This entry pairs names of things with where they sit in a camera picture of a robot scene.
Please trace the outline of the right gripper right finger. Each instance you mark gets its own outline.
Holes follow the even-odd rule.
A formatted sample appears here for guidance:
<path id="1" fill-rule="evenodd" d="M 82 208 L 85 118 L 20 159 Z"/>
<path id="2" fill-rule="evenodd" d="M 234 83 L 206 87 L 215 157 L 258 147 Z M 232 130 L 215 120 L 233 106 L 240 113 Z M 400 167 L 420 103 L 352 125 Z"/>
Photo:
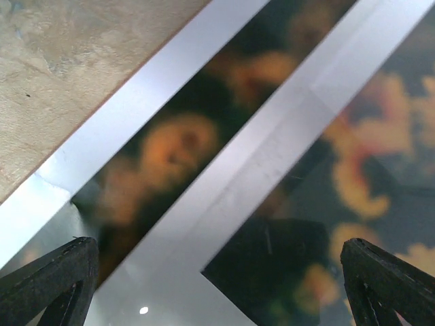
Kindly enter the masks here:
<path id="1" fill-rule="evenodd" d="M 341 263 L 356 325 L 434 324 L 434 277 L 363 238 L 344 242 Z"/>

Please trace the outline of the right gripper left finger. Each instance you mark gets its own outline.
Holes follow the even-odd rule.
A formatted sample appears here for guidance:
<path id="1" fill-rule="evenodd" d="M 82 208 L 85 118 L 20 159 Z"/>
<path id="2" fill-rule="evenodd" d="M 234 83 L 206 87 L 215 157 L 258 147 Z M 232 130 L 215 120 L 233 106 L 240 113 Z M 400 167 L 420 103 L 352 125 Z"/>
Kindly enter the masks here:
<path id="1" fill-rule="evenodd" d="M 96 289 L 99 248 L 79 237 L 1 278 L 1 324 L 83 325 Z"/>

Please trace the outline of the white passe-partout mat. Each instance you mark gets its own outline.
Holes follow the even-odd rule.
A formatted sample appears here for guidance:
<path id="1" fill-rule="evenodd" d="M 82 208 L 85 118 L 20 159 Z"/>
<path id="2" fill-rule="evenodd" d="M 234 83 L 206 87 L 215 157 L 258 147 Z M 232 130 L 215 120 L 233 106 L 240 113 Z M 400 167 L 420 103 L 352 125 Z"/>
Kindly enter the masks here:
<path id="1" fill-rule="evenodd" d="M 434 244 L 434 2 L 361 1 L 99 291 L 88 325 L 350 325 L 339 255 Z"/>

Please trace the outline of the sunflower photo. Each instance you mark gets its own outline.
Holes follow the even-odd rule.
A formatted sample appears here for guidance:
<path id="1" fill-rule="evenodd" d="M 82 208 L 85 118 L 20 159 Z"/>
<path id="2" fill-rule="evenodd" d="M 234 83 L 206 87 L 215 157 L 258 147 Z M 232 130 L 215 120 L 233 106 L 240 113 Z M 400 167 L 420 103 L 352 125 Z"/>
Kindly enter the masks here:
<path id="1" fill-rule="evenodd" d="M 212 1 L 42 165 L 28 196 L 7 200 L 1 275 L 94 238 L 87 321 L 128 256 L 359 2 Z M 434 244 L 371 243 L 434 273 Z"/>

